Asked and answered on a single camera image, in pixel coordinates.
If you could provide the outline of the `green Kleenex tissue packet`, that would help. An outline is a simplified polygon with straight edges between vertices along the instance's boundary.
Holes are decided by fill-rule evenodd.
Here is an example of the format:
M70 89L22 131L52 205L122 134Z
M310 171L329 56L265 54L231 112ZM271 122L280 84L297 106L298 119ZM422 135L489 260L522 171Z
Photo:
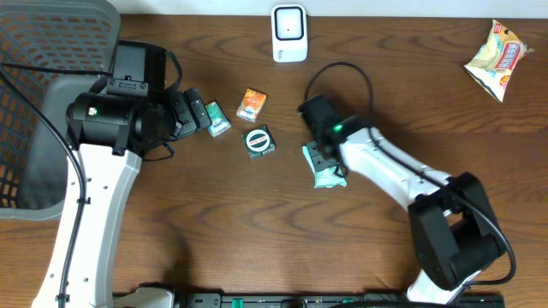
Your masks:
M208 131L213 138L216 138L220 134L231 129L231 123L224 114L220 105L213 101L206 106L206 111L211 119L211 125L208 127Z

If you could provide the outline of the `light teal snack packet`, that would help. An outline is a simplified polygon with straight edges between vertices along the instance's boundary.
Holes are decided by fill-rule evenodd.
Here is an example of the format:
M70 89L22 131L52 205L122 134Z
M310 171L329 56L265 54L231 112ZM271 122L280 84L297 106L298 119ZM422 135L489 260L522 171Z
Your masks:
M310 152L305 145L302 146L302 152L305 159L307 160L307 163L310 166L310 169L313 172L315 188L333 188L336 186L347 186L346 180L336 174L336 167L330 167L322 171L316 171L313 166L313 160L311 158Z

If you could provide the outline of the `orange tissue packet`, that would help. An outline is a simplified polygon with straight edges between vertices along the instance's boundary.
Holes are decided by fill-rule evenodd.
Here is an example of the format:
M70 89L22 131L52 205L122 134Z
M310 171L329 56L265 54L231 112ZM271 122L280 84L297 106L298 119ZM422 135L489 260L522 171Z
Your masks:
M248 88L236 110L236 115L245 121L256 122L261 110L265 106L267 95Z

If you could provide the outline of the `dark green Zam-Buk box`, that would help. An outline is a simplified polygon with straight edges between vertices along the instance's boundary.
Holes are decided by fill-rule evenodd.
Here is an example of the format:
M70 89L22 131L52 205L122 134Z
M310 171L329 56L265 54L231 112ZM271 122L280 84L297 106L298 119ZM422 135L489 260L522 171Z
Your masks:
M266 125L245 132L242 141L251 159L262 157L276 150L276 143Z

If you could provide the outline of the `large yellow snack bag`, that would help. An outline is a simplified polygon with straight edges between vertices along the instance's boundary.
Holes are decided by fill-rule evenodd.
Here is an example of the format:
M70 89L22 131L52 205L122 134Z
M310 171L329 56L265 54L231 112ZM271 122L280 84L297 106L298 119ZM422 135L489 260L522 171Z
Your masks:
M486 42L463 67L473 80L502 103L516 64L531 52L533 49L524 44L509 28L492 20Z

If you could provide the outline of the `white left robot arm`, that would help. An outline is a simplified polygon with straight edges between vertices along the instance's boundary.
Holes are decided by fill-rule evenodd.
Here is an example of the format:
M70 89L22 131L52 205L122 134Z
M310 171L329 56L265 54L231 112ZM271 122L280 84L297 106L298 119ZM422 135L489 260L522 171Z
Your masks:
M195 88L167 84L176 56L123 40L110 70L57 80L46 94L65 109L68 176L63 212L36 307L177 307L177 292L147 283L116 296L112 272L132 185L160 146L171 147L211 125Z

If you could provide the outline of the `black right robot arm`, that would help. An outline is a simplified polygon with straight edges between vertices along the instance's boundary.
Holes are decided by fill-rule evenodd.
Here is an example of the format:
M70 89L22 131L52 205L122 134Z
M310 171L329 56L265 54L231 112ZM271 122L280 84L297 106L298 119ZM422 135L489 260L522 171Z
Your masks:
M483 185L421 163L394 146L368 120L345 117L324 95L298 112L317 149L366 177L408 214L421 271L406 292L411 302L454 304L476 276L508 252Z

